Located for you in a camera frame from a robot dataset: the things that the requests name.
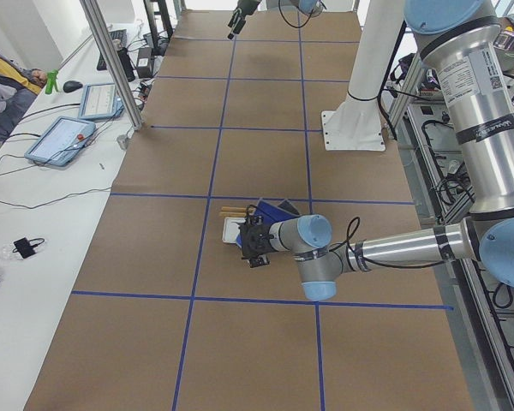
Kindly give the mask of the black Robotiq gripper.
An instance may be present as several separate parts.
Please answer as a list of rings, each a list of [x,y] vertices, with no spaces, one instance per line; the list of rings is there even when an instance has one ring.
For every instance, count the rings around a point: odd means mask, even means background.
[[[227,39],[232,40],[237,34],[241,32],[246,23],[246,15],[252,15],[259,7],[261,0],[238,0],[235,8],[235,13],[232,14],[228,23],[230,29],[227,34]]]

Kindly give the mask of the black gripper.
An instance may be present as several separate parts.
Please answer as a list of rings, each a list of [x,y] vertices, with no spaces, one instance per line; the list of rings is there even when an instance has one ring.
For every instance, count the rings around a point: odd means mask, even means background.
[[[242,259],[248,259],[251,268],[269,265],[267,253],[275,253],[276,249],[271,244],[270,224],[239,225]]]

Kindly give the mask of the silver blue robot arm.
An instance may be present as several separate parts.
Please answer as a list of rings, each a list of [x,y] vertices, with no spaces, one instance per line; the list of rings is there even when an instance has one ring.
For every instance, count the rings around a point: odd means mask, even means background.
[[[430,200],[432,228],[376,240],[332,241],[320,215],[280,221],[249,206],[236,239],[252,267],[289,252],[305,296],[323,301],[345,272],[423,269],[472,259],[514,288],[514,104],[493,49],[489,1],[378,1],[364,27],[347,97],[320,115],[327,149],[370,152],[411,144],[412,190]]]

